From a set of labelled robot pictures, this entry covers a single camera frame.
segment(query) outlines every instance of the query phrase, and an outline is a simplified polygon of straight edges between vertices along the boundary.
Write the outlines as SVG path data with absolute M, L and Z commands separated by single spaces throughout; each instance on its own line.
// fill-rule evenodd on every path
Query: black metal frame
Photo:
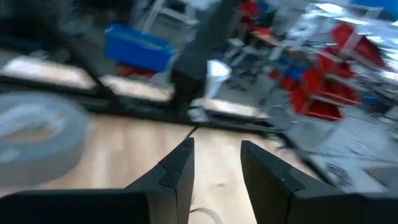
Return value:
M 40 20 L 40 23 L 55 37 L 58 43 L 70 52 L 72 60 L 86 70 L 96 86 L 87 90 L 0 74 L 0 93 L 10 91 L 47 91 L 75 100 L 92 113 L 151 119 L 196 127 L 225 129 L 260 135 L 265 135 L 269 127 L 271 127 L 266 121 L 256 121 L 250 116 L 240 116 L 213 110 L 204 110 L 209 118 L 208 122 L 195 122 L 187 114 L 181 116 L 181 114 L 176 112 L 175 108 L 173 110 L 170 108 L 170 102 L 175 100 L 173 98 L 169 101 L 153 101 L 117 95 L 99 79 L 101 74 L 96 71 L 90 60 L 83 56 L 71 37 L 61 33 L 45 15 L 39 13 L 38 5 L 34 1 L 24 1 L 24 4 L 32 9 L 34 16 Z

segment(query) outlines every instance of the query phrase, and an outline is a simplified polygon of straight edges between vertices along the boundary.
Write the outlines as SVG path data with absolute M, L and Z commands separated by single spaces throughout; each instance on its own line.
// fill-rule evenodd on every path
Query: wooden table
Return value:
M 87 88 L 92 83 L 84 78 L 84 71 L 74 67 L 16 58 L 4 67 L 9 75 Z M 170 93 L 149 85 L 111 76 L 106 83 L 126 95 L 166 100 Z M 251 114 L 254 108 L 222 101 L 206 101 L 206 106 L 221 110 Z M 146 173 L 175 146 L 193 127 L 148 120 L 91 116 L 90 133 L 80 163 L 67 175 L 31 189 L 100 189 L 123 188 Z M 192 208 L 214 210 L 224 223 L 256 223 L 246 191 L 241 163 L 240 145 L 250 140 L 296 168 L 315 176 L 289 151 L 276 151 L 279 143 L 252 134 L 199 128 L 195 138 L 195 183 Z M 7 194 L 15 189 L 3 190 Z M 213 224 L 207 215 L 195 212 L 189 223 Z

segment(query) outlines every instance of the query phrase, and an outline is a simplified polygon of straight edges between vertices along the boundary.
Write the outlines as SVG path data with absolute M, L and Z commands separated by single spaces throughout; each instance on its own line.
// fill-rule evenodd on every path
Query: wooden tabletop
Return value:
M 8 75 L 47 80 L 88 88 L 84 71 L 32 58 L 15 58 L 3 69 Z M 166 100 L 170 92 L 153 86 L 105 76 L 118 93 Z M 254 108 L 224 101 L 207 100 L 214 110 L 252 114 Z M 149 120 L 91 116 L 91 126 L 80 163 L 67 175 L 30 189 L 123 188 L 154 167 L 192 130 L 191 126 Z M 195 183 L 191 208 L 209 208 L 223 223 L 256 223 L 246 191 L 240 162 L 242 140 L 250 140 L 294 167 L 312 175 L 290 151 L 276 151 L 278 142 L 259 136 L 216 129 L 199 128 L 195 138 Z M 21 189 L 3 189 L 8 194 Z M 189 223 L 213 224 L 202 213 L 192 213 Z

